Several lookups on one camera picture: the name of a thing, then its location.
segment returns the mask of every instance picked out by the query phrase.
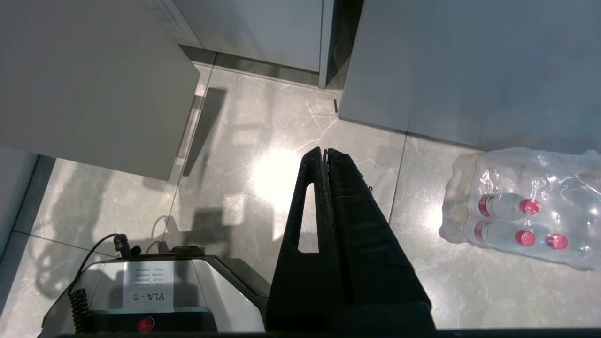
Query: plastic wrap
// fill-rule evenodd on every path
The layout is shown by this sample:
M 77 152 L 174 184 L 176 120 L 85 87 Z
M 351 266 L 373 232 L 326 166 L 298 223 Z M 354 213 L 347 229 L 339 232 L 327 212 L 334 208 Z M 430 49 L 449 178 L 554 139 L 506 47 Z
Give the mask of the plastic wrap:
M 441 235 L 599 269 L 600 191 L 601 156 L 593 150 L 568 155 L 512 148 L 460 156 L 447 185 Z

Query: gray marble floor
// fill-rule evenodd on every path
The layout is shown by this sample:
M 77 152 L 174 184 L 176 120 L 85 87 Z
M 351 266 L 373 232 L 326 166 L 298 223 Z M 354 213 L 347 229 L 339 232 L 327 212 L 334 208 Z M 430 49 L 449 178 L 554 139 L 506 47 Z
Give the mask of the gray marble floor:
M 197 69 L 197 97 L 168 182 L 39 161 L 0 266 L 0 336 L 36 336 L 82 254 L 113 232 L 143 250 L 202 245 L 271 281 L 301 156 L 317 146 L 357 163 L 432 299 L 439 328 L 600 322 L 596 274 L 439 236 L 451 166 L 472 150 L 339 120 L 338 91 L 221 66 Z M 309 190 L 304 252 L 317 247 L 312 199 Z M 113 251 L 106 244 L 95 259 Z

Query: cabinet door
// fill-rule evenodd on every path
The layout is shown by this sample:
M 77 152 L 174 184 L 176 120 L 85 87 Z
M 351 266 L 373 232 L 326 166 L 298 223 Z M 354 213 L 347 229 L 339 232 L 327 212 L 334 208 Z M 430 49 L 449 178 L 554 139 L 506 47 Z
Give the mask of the cabinet door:
M 206 49 L 319 71 L 322 0 L 175 0 Z
M 168 179 L 198 72 L 139 1 L 0 2 L 0 144 Z

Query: bottle label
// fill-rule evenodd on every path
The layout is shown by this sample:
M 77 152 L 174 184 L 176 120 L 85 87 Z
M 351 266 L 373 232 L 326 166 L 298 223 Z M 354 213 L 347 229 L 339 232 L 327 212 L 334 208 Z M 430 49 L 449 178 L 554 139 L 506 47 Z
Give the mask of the bottle label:
M 484 217 L 490 217 L 488 204 L 491 203 L 493 199 L 495 199 L 494 195 L 484 195 L 480 199 L 480 202 L 478 202 L 478 209 Z
M 476 223 L 476 228 L 474 228 L 474 236 L 476 237 L 478 242 L 481 242 L 482 244 L 487 244 L 484 240 L 484 233 L 486 233 L 489 227 L 490 222 L 488 221 L 480 221 Z

